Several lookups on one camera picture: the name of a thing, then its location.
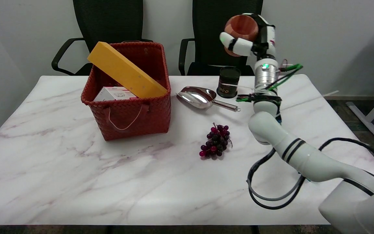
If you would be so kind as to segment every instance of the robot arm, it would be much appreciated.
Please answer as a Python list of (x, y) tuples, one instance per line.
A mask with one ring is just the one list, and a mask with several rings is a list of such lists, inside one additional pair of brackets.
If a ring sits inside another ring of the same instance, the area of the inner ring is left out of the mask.
[[(246, 15), (251, 16), (259, 27), (259, 34), (254, 42), (235, 39), (225, 32), (220, 34), (220, 40), (235, 54), (257, 56), (254, 67), (255, 93), (276, 97), (276, 90), (266, 89), (278, 80), (275, 27), (260, 15)], [(279, 116), (279, 105), (258, 100), (254, 102), (254, 112), (249, 120), (249, 129), (255, 139), (261, 144), (272, 145), (279, 156), (301, 175), (314, 182), (343, 178), (321, 203), (319, 211), (322, 216), (342, 233), (374, 233), (374, 175), (331, 159), (285, 131), (275, 119)]]

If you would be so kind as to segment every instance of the white desk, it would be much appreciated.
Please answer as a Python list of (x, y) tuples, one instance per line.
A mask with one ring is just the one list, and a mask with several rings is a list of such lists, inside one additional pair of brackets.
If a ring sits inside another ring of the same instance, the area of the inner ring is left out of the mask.
[[(175, 98), (187, 85), (216, 89), (218, 77), (170, 77), (169, 132), (112, 142), (103, 140), (80, 101), (86, 79), (41, 77), (1, 127), (0, 225), (327, 224), (317, 207), (340, 179), (306, 181), (281, 210), (263, 209), (249, 197), (248, 170), (271, 149), (248, 130), (251, 104), (239, 103), (237, 113), (218, 107), (203, 112)], [(242, 77), (239, 84), (253, 82)], [(280, 86), (279, 95), (282, 125), (308, 143), (356, 139), (305, 75)], [(212, 122), (230, 126), (234, 147), (223, 160), (198, 155)], [(336, 142), (324, 153), (374, 174), (373, 156), (357, 145)], [(253, 186), (261, 195), (278, 197), (298, 176), (276, 155), (255, 173)]]

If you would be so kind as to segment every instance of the cardboard box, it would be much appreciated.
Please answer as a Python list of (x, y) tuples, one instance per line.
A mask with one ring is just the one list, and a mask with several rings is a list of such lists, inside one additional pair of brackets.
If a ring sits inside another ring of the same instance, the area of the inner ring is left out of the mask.
[(137, 97), (125, 87), (103, 87), (94, 102), (137, 99)]
[(157, 98), (167, 92), (108, 43), (98, 42), (87, 59), (138, 98)]

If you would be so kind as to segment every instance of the black canister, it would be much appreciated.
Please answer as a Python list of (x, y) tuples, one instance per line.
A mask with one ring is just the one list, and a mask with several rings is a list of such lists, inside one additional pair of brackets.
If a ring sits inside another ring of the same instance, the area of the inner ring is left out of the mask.
[(239, 83), (241, 72), (235, 67), (224, 67), (220, 69), (218, 78), (217, 94), (223, 98), (234, 98), (238, 94), (237, 85)]

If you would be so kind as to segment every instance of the white box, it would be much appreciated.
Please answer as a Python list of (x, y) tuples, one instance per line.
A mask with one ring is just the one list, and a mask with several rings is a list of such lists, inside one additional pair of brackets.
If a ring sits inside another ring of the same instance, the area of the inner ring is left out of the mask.
[(132, 92), (125, 87), (103, 87), (96, 96), (94, 102), (137, 99)]

